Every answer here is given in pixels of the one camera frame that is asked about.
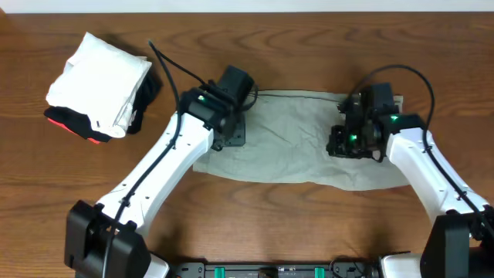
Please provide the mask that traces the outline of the khaki grey shorts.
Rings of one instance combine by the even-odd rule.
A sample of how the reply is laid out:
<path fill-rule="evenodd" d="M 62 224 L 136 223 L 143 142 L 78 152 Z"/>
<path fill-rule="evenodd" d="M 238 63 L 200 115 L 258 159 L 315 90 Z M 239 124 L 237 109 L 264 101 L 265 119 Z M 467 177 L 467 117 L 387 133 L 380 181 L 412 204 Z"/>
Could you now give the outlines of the khaki grey shorts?
<path fill-rule="evenodd" d="M 344 122 L 337 104 L 345 95 L 304 90 L 266 90 L 245 113 L 245 144 L 209 151 L 196 172 L 236 181 L 329 185 L 345 191 L 405 186 L 389 160 L 335 158 L 326 145 L 330 129 Z"/>

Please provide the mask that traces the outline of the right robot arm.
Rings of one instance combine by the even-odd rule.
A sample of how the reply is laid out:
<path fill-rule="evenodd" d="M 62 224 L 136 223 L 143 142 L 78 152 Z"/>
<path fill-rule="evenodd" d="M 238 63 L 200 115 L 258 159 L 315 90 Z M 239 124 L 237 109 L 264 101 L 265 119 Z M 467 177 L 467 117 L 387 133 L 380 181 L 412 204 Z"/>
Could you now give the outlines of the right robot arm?
<path fill-rule="evenodd" d="M 406 177 L 433 223 L 422 253 L 379 260 L 382 277 L 491 277 L 493 207 L 455 172 L 417 114 L 392 97 L 348 97 L 344 122 L 331 129 L 327 152 L 338 158 L 388 159 Z"/>

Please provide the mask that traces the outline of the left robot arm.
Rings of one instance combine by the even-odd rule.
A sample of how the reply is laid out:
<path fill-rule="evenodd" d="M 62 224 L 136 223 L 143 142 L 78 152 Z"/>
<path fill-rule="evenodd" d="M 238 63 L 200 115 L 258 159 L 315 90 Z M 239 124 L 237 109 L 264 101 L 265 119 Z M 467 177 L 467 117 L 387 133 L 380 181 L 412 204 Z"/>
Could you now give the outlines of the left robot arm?
<path fill-rule="evenodd" d="M 78 277 L 166 277 L 171 267 L 144 241 L 160 207 L 187 170 L 235 134 L 246 93 L 193 88 L 181 95 L 157 143 L 95 205 L 79 200 L 66 219 L 64 263 Z"/>

